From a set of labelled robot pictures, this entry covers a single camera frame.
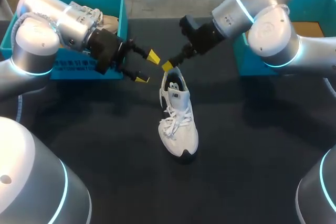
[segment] teal bin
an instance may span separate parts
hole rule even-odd
[[[336,0],[291,0],[288,7],[292,22],[318,22],[325,37],[336,37]],[[241,76],[277,74],[252,52],[245,33],[233,47]]]
[[[71,1],[79,5],[86,5],[90,8],[98,8],[105,15],[119,18],[118,36],[127,39],[127,12],[124,0],[61,0],[70,4]],[[14,22],[17,20],[16,13],[7,29],[1,43],[0,50],[5,59],[11,57],[11,32]],[[108,70],[105,75],[95,72],[96,61],[87,55],[69,49],[60,48],[57,53],[54,68],[51,72],[53,80],[92,80],[92,79],[122,79],[122,73],[113,69]]]

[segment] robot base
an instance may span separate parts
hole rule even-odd
[[[83,182],[36,136],[0,118],[0,223],[89,224]]]

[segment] black table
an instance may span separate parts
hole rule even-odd
[[[129,27],[162,62],[186,42],[178,19]],[[150,83],[53,81],[24,97],[22,124],[87,185],[92,224],[299,223],[297,185],[336,141],[336,100],[321,78],[240,78],[230,41],[186,61],[200,146],[180,165],[157,130],[163,72],[136,63]],[[0,113],[15,108],[11,99]]]

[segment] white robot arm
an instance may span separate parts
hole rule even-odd
[[[147,82],[149,77],[123,66],[126,52],[133,50],[152,63],[160,62],[152,49],[145,50],[133,40],[124,41],[98,29],[93,19],[60,0],[20,0],[17,16],[13,55],[0,62],[0,100],[43,88],[60,43],[70,50],[89,50],[90,57],[97,60],[97,72],[105,74],[115,67],[133,81]]]
[[[246,32],[255,17],[269,6],[287,4],[290,0],[224,0],[212,11],[213,20],[199,26],[191,16],[180,20],[182,34],[189,43],[162,67],[165,71],[181,64],[184,59],[203,55],[225,39],[235,39]]]
[[[335,74],[336,38],[309,38],[298,35],[281,6],[260,12],[249,34],[252,51],[280,74]]]

